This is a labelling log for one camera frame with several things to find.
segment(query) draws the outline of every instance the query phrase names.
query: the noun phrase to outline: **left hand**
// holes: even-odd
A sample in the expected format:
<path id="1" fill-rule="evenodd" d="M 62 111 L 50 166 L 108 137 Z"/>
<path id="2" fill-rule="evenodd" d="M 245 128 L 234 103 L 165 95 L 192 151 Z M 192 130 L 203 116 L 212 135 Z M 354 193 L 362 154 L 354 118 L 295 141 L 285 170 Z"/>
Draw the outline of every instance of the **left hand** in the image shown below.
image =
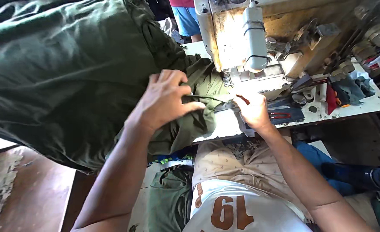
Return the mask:
<path id="1" fill-rule="evenodd" d="M 183 104 L 181 98 L 191 94 L 191 87 L 179 86 L 180 82 L 186 83 L 187 76 L 179 70 L 164 69 L 160 74 L 151 75 L 144 95 L 128 116 L 125 125 L 144 127 L 154 133 L 174 119 L 206 108 L 201 102 Z"/>

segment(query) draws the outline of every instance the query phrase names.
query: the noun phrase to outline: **blue jeans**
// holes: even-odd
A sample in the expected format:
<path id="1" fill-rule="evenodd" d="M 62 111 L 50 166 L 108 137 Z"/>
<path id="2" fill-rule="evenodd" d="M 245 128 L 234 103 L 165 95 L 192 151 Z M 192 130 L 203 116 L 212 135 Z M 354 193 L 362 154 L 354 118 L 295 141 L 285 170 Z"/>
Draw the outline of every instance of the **blue jeans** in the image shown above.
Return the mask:
<path id="1" fill-rule="evenodd" d="M 197 14 L 195 8 L 171 7 L 176 18 L 178 32 L 182 36 L 193 36 L 200 34 Z"/>

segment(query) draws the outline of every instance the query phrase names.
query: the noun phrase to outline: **right hand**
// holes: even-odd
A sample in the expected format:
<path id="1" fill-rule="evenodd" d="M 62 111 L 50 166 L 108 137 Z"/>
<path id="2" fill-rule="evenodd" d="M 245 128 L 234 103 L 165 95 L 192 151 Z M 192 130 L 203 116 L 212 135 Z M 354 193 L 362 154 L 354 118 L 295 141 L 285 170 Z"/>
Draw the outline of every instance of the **right hand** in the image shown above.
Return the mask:
<path id="1" fill-rule="evenodd" d="M 266 107 L 266 97 L 253 91 L 236 93 L 233 99 L 240 108 L 244 121 L 257 133 L 263 133 L 273 127 Z"/>

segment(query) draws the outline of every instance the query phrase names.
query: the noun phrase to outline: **red fabric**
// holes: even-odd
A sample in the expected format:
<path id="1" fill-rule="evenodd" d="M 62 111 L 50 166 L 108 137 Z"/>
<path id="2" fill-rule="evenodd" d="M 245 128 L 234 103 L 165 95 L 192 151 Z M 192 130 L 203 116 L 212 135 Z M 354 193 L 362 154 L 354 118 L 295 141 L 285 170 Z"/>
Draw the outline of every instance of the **red fabric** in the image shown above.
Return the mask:
<path id="1" fill-rule="evenodd" d="M 337 108 L 336 94 L 330 84 L 327 84 L 326 102 L 327 102 L 327 115 L 330 115 L 333 112 L 333 110 Z"/>
<path id="2" fill-rule="evenodd" d="M 170 5 L 175 8 L 194 8 L 194 0 L 170 0 Z"/>

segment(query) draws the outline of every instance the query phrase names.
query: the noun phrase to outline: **green garment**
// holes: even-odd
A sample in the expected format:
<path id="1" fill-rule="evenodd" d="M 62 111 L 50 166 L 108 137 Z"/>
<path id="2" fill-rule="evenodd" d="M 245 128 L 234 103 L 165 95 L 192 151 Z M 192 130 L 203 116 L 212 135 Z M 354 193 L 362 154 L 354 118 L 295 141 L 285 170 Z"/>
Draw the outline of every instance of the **green garment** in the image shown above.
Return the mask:
<path id="1" fill-rule="evenodd" d="M 102 167 L 150 74 L 186 71 L 199 59 L 185 56 L 160 30 L 143 0 L 17 1 L 2 7 L 7 1 L 0 2 L 0 138 L 80 171 Z M 192 78 L 209 85 L 209 74 L 191 67 L 187 72 L 198 72 L 200 80 Z M 213 86 L 220 85 L 211 77 Z M 169 154 L 211 131 L 208 112 L 163 127 L 150 153 Z"/>
<path id="2" fill-rule="evenodd" d="M 177 165 L 156 173 L 147 202 L 148 231 L 179 232 L 190 220 L 193 168 Z"/>
<path id="3" fill-rule="evenodd" d="M 214 108 L 228 102 L 234 96 L 228 94 L 229 87 L 224 83 L 214 64 L 206 58 L 198 60 L 187 69 L 187 83 L 192 89 L 191 97 L 184 96 L 182 102 L 199 101 L 206 105 L 204 111 L 194 111 L 174 120 L 157 130 L 148 146 L 148 161 L 154 161 L 152 155 L 166 155 L 190 146 L 192 141 L 215 129 Z M 117 135 L 119 140 L 122 130 Z"/>

